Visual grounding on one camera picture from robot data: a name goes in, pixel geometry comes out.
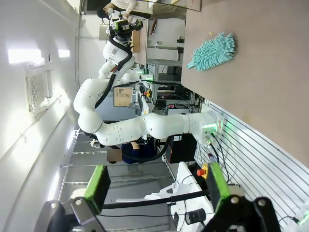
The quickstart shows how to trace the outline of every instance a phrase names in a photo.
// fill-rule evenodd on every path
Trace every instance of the white wall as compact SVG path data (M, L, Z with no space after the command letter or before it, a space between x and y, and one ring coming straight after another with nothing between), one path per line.
M0 214L0 231L6 226L14 214L23 210L24 217L29 216L33 224L37 215L28 215L19 198L25 191L36 192L45 199L46 192L41 182L32 182L35 188L28 189L26 183L31 176L30 171L39 169L35 177L46 180L50 184L52 171L45 172L40 166L37 157L45 146L45 154L56 151L59 143L47 146L46 142L53 139L53 131L69 108L77 91L75 79L75 33L78 28L79 16L71 6L63 0L3 0L0 3L0 183L2 211ZM48 61L51 55L52 80L55 97L49 100L48 110L40 120L29 113L26 105L26 91L24 78L24 65L8 62L9 49L40 49L42 56ZM58 49L70 50L69 58L58 58ZM62 94L62 102L55 101ZM76 123L63 125L63 130L71 131ZM66 140L67 133L58 135L58 139ZM55 162L62 157L61 152L55 152ZM50 168L55 168L55 163L50 163Z
M81 0L67 0L68 3L71 5L71 7L73 7L73 9L79 13L79 6L80 6L80 2Z

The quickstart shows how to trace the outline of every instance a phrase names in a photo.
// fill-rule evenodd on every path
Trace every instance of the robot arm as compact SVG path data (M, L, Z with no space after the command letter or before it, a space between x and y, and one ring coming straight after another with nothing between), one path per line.
M220 116L214 112L171 116L150 113L112 124L105 124L95 112L96 106L103 101L112 87L140 78L139 75L125 74L133 66L135 59L127 47L130 44L130 33L114 32L116 29L119 31L128 28L128 22L124 21L110 27L111 39L103 50L104 57L109 61L100 69L99 78L86 80L75 97L74 109L80 114L78 119L80 128L85 132L94 133L102 145L127 143L146 134L163 139L182 133L191 133L204 144L204 125L212 125L207 126L207 130L213 132L220 127ZM116 70L110 73L115 65Z

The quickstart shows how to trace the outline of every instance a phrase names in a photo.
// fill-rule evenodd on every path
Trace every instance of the green light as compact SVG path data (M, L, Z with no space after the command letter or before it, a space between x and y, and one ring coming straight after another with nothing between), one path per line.
M213 127L217 128L217 124L212 123L212 124L208 124L208 125L203 126L204 129L206 129L206 128L213 128Z
M307 210L307 211L305 212L304 219L301 220L301 222L299 223L299 225L304 224L308 219L309 219L309 210Z

